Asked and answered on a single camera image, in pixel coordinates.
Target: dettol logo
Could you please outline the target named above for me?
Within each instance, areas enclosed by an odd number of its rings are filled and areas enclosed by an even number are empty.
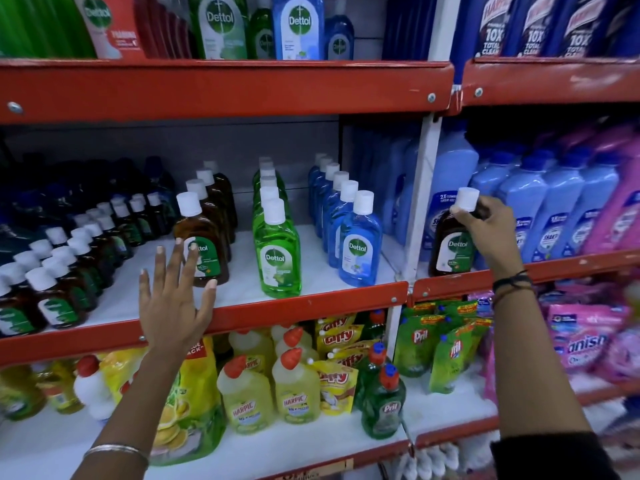
[[[284,254],[276,249],[270,249],[265,252],[264,258],[267,259],[267,262],[272,266],[282,266],[286,261]]]
[[[86,17],[96,27],[105,29],[111,24],[111,10],[102,0],[84,0],[83,9]]]
[[[260,44],[260,48],[263,51],[269,53],[273,50],[273,35],[271,34],[263,34],[258,40],[258,44]]]
[[[229,33],[236,24],[233,10],[221,0],[214,0],[209,3],[207,6],[207,21],[211,28],[219,34]]]
[[[338,38],[333,41],[333,52],[337,55],[342,55],[347,51],[347,43],[342,38]]]
[[[311,30],[311,14],[302,5],[293,7],[289,14],[289,27],[295,35],[304,35]]]
[[[367,245],[359,239],[352,239],[349,241],[349,250],[356,256],[364,256],[367,253]]]

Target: yellow bottle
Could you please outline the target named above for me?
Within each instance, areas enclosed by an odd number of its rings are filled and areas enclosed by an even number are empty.
[[[302,349],[296,347],[282,354],[273,366],[276,405],[284,421],[304,424],[320,416],[320,376],[301,363]]]
[[[216,382],[231,427],[240,435],[267,428],[274,420],[269,380],[246,368],[246,355],[231,359]]]
[[[65,364],[54,360],[34,363],[31,368],[36,386],[43,391],[57,412],[73,414],[84,408],[74,393],[74,377]]]
[[[229,333],[229,343],[234,356],[246,355],[246,368],[271,377],[271,368],[276,361],[273,341],[255,331],[233,331]]]
[[[276,345],[276,355],[280,357],[287,350],[300,347],[302,349],[302,362],[306,363],[309,358],[318,360],[318,352],[311,348],[311,335],[307,333],[308,340],[305,340],[305,333],[307,332],[302,330],[300,326],[286,332],[282,336],[282,340]]]

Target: store shelf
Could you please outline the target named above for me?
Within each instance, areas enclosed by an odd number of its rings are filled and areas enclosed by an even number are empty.
[[[441,444],[494,431],[499,428],[498,409],[483,398],[484,378],[475,363],[456,382],[451,394],[426,394],[425,377],[404,378],[407,399],[404,404],[405,430],[417,448]],[[640,380],[610,384],[587,374],[570,379],[580,404],[601,403],[640,392]]]
[[[638,79],[637,59],[480,57],[465,67],[462,104],[637,102]]]
[[[232,245],[231,278],[220,285],[213,320],[206,333],[222,333],[276,323],[293,323],[343,313],[387,308],[406,302],[407,282],[396,282],[388,262],[380,259],[375,286],[354,288],[338,277],[326,263],[314,227],[297,227],[302,249],[302,294],[272,299],[260,290],[258,266],[250,232],[237,233]],[[117,270],[115,283],[105,290],[100,303],[84,324],[68,330],[43,331],[36,335],[0,340],[0,367],[100,350],[139,346],[142,330],[138,321],[138,277],[140,270],[153,270],[156,246],[168,254],[173,241],[148,242]],[[196,306],[202,289],[194,288]]]
[[[638,265],[640,265],[640,250],[629,250],[556,259],[528,264],[525,267],[534,282],[543,283],[563,278],[580,278]],[[490,290],[493,282],[490,271],[473,271],[429,278],[427,268],[428,263],[425,262],[421,262],[418,266],[418,280],[413,286],[412,294],[414,302]]]
[[[0,124],[441,111],[452,81],[434,62],[11,59]]]
[[[344,468],[359,468],[409,451],[402,427],[387,440],[374,440],[364,433],[360,418],[355,412],[322,415],[303,425],[277,421],[250,436],[227,428],[210,455],[171,467],[151,467],[145,478],[273,479],[339,462]],[[0,426],[3,478],[68,480],[99,433],[100,426],[85,410],[62,416],[47,406],[33,418],[5,421]]]

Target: white shelf surface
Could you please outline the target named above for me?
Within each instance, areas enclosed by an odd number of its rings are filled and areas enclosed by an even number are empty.
[[[328,265],[326,254],[322,249],[322,242],[316,236],[314,227],[301,225],[296,228],[300,234],[302,256],[301,295],[355,289],[340,279],[337,269]],[[104,291],[104,294],[99,298],[98,307],[91,312],[88,320],[80,327],[137,320],[140,271],[143,268],[147,269],[153,278],[156,247],[165,247],[168,260],[173,245],[174,241],[165,237],[135,248],[134,256],[116,270],[113,286]],[[231,251],[233,259],[229,263],[229,281],[218,288],[216,308],[272,300],[273,298],[265,295],[260,289],[252,233],[249,231],[238,232],[236,242],[231,245]],[[376,284],[394,283],[395,281],[393,268],[384,257],[381,257]],[[196,307],[198,307],[202,298],[202,288],[194,288],[193,291]]]
[[[227,427],[210,455],[180,465],[150,467],[145,480],[261,479],[407,441],[402,427],[387,440],[374,440],[360,421],[360,412],[321,415],[304,425],[278,420],[250,436],[237,435]],[[99,433],[100,426],[85,410],[64,416],[48,405],[33,418],[4,421],[0,425],[2,478],[68,480]]]
[[[479,375],[480,369],[480,361],[473,363],[460,375],[451,394],[425,393],[428,374],[421,378],[402,376],[407,389],[403,423],[412,442],[432,431],[498,415],[496,405],[483,398],[485,380]],[[588,374],[573,376],[570,382],[577,394],[611,386],[605,380]]]

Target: bottle label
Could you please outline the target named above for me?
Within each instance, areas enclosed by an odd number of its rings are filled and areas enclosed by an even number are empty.
[[[238,433],[255,433],[267,427],[267,422],[263,421],[258,402],[254,399],[231,404],[228,408],[228,418]]]
[[[622,206],[622,213],[611,228],[611,241],[613,243],[617,243],[622,239],[622,236],[636,220],[638,211],[640,211],[640,191],[631,193]]]
[[[61,383],[38,382],[36,383],[36,386],[38,386],[38,389],[47,396],[47,400],[58,411],[63,411],[77,401],[75,395],[65,391],[65,388]]]
[[[244,17],[235,0],[200,0],[198,23],[206,59],[246,59]]]
[[[284,411],[284,421],[301,424],[312,419],[311,407],[306,393],[286,391],[280,395],[280,402]]]
[[[376,435],[387,435],[395,432],[400,427],[400,412],[402,403],[400,401],[389,401],[378,410],[378,420],[373,425],[373,433]]]
[[[453,273],[471,271],[476,247],[468,232],[452,232],[440,245],[436,269]]]
[[[354,276],[370,276],[373,244],[361,234],[348,234],[342,244],[342,269]]]
[[[155,237],[153,231],[151,231],[151,226],[146,219],[138,218],[138,225],[140,226],[140,230],[144,236],[150,237],[151,239]]]
[[[189,256],[189,246],[192,242],[198,245],[200,256],[196,265],[196,277],[198,276],[217,276],[220,274],[220,261],[218,259],[218,251],[213,242],[206,237],[196,236],[185,239],[184,241],[184,259]]]
[[[425,229],[422,235],[423,250],[427,251],[433,248],[433,240],[436,235],[438,222],[440,222],[444,213],[456,202],[457,195],[457,190],[433,194],[429,211],[427,212],[427,220],[424,223]]]
[[[488,0],[485,3],[476,46],[476,57],[481,55],[500,55],[512,1]]]
[[[66,299],[43,299],[38,303],[38,309],[52,325],[67,325],[78,321],[78,315]]]
[[[254,372],[260,372],[261,374],[265,374],[266,361],[264,359],[264,355],[247,355],[246,365],[244,368]]]
[[[284,60],[320,60],[320,20],[313,3],[289,0],[276,23],[280,24]]]
[[[556,0],[535,0],[527,12],[518,56],[540,55]]]
[[[89,303],[89,298],[87,298],[86,293],[81,288],[74,286],[71,288],[71,298],[78,306],[78,308],[82,308],[83,310],[88,310],[91,308],[91,303]]]
[[[595,223],[596,217],[600,215],[600,209],[590,209],[587,210],[580,220],[575,225],[575,229],[573,233],[569,237],[569,240],[564,245],[564,249],[562,251],[563,257],[571,257],[576,256],[582,245],[587,240],[587,237],[591,233],[593,229],[593,224]]]
[[[522,249],[524,246],[532,222],[533,217],[519,217],[516,219],[516,243],[518,244],[518,249]]]
[[[111,236],[111,240],[113,241],[113,244],[116,246],[116,250],[123,256],[126,256],[129,254],[129,250],[127,249],[127,245],[125,244],[125,242],[119,238],[117,235],[112,235]]]
[[[533,262],[546,261],[551,257],[551,249],[556,245],[560,234],[564,229],[566,218],[569,217],[567,212],[560,212],[548,218],[544,229],[542,229],[542,237],[533,251]]]
[[[351,42],[343,34],[335,34],[328,42],[327,59],[330,61],[350,61]]]
[[[0,308],[0,334],[9,337],[34,330],[33,325],[22,311],[17,308]]]
[[[80,271],[80,274],[82,275],[87,287],[91,289],[94,295],[98,296],[100,294],[100,287],[95,283],[95,281],[93,281],[91,273],[83,269]]]
[[[131,244],[142,244],[142,236],[138,227],[133,224],[120,224],[118,230],[124,234],[124,238]]]
[[[275,59],[275,44],[273,42],[273,31],[262,29],[255,35],[255,53],[258,59]]]
[[[262,281],[267,286],[290,287],[295,285],[293,256],[281,246],[272,244],[260,249]]]
[[[607,0],[578,0],[564,31],[561,57],[585,57]]]

